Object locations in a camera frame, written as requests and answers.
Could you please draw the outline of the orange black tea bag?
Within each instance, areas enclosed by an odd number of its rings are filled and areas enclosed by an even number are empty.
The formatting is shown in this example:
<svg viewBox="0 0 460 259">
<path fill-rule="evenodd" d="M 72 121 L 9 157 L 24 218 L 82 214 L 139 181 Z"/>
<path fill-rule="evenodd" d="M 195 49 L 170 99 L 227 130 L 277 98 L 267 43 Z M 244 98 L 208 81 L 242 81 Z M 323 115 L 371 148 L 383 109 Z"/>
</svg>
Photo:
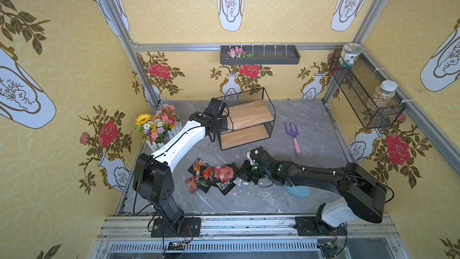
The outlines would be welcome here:
<svg viewBox="0 0 460 259">
<path fill-rule="evenodd" d="M 201 158 L 197 158 L 194 163 L 188 168 L 188 172 L 190 174 L 196 174 L 196 172 L 200 169 L 201 166 L 208 167 L 209 163 L 206 161 L 202 160 Z"/>
</svg>

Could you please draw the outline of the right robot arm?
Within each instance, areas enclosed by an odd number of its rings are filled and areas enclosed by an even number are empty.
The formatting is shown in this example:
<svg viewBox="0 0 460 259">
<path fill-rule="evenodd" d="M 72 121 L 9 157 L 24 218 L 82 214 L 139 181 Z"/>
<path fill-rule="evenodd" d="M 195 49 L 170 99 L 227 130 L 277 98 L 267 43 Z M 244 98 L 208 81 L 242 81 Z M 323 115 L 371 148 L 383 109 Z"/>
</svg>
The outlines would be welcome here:
<svg viewBox="0 0 460 259">
<path fill-rule="evenodd" d="M 300 236 L 331 235 L 356 219 L 380 224 L 383 221 L 386 193 L 390 188 L 355 163 L 344 167 L 320 168 L 274 159 L 263 147 L 251 150 L 237 176 L 258 184 L 268 179 L 276 186 L 312 187 L 340 195 L 322 203 L 313 217 L 298 217 L 295 229 Z"/>
</svg>

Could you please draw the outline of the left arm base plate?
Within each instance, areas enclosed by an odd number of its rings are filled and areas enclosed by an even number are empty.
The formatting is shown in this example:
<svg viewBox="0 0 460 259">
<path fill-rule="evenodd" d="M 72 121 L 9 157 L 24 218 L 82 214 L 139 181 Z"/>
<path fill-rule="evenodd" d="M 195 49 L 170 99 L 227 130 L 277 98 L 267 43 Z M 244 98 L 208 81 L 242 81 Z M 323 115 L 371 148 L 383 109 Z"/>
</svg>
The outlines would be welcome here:
<svg viewBox="0 0 460 259">
<path fill-rule="evenodd" d="M 201 219 L 194 217 L 186 217 L 178 227 L 173 227 L 166 220 L 156 218 L 151 226 L 151 237 L 185 237 L 196 238 L 200 236 Z"/>
</svg>

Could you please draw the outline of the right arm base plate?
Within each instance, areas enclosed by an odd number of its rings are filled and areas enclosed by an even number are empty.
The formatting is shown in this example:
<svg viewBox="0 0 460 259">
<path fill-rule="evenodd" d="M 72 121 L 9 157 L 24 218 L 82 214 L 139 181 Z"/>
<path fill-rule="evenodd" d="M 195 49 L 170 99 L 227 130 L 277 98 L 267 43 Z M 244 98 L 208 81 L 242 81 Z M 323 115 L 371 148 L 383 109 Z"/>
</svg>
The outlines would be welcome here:
<svg viewBox="0 0 460 259">
<path fill-rule="evenodd" d="M 345 226 L 331 227 L 323 221 L 316 221 L 314 217 L 296 217 L 294 229 L 299 236 L 345 236 L 347 230 Z"/>
</svg>

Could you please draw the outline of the red black tea bag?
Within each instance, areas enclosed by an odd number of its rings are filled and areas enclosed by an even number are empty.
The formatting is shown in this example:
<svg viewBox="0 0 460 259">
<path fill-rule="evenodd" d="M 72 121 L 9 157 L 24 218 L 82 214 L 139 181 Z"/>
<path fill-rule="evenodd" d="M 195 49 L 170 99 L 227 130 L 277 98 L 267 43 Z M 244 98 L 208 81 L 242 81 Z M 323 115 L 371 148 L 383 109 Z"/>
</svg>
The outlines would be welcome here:
<svg viewBox="0 0 460 259">
<path fill-rule="evenodd" d="M 187 188 L 188 188 L 188 190 L 189 190 L 189 192 L 191 194 L 195 193 L 199 189 L 198 185 L 197 185 L 197 182 L 195 180 L 195 176 L 186 179 L 184 181 L 184 183 L 186 184 L 186 186 L 187 186 Z"/>
</svg>

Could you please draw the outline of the black wire two-tier shelf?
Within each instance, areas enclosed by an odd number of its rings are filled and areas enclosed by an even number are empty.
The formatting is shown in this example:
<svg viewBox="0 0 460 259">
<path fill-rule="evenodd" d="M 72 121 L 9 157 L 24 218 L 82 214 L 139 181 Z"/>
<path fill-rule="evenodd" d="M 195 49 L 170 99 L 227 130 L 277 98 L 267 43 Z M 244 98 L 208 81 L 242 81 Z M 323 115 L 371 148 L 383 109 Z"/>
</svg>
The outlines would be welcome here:
<svg viewBox="0 0 460 259">
<path fill-rule="evenodd" d="M 271 137 L 276 110 L 265 88 L 225 95 L 219 99 L 227 105 L 223 127 L 218 133 L 222 150 Z"/>
</svg>

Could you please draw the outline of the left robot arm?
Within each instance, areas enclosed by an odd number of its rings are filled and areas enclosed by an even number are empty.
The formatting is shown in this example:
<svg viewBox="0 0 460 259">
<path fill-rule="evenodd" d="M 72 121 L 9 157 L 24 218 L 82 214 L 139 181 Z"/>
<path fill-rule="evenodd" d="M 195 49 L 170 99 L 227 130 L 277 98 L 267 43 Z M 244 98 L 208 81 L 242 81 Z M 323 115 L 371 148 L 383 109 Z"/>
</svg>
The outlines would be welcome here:
<svg viewBox="0 0 460 259">
<path fill-rule="evenodd" d="M 174 235 L 179 235 L 185 225 L 184 212 L 173 198 L 172 172 L 196 143 L 226 127 L 224 113 L 230 113 L 228 105 L 212 98 L 205 111 L 191 114 L 184 127 L 168 143 L 151 155 L 142 154 L 136 160 L 133 175 L 135 196 L 153 205 L 164 227 Z"/>
</svg>

